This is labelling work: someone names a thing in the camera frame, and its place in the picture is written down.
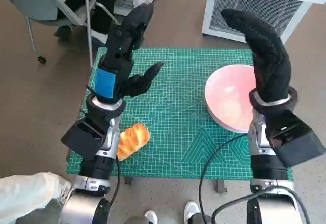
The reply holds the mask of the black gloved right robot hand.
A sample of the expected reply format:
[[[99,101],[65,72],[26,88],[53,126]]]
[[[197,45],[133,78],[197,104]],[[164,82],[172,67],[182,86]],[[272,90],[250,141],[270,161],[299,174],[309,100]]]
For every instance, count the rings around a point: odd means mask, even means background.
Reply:
[[[246,11],[222,9],[221,16],[228,27],[244,34],[253,54],[256,89],[260,98],[266,103],[287,98],[291,64],[275,29]]]

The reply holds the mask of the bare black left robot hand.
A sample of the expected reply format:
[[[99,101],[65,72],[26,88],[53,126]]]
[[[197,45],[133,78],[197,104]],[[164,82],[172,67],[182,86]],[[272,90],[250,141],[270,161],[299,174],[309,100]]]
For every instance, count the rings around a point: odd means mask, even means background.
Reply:
[[[142,44],[153,11],[152,3],[142,3],[121,24],[110,28],[105,44],[107,52],[97,66],[95,87],[90,89],[100,102],[113,104],[125,96],[135,97],[146,93],[162,68],[163,62],[158,62],[143,75],[130,75],[134,66],[133,52]]]

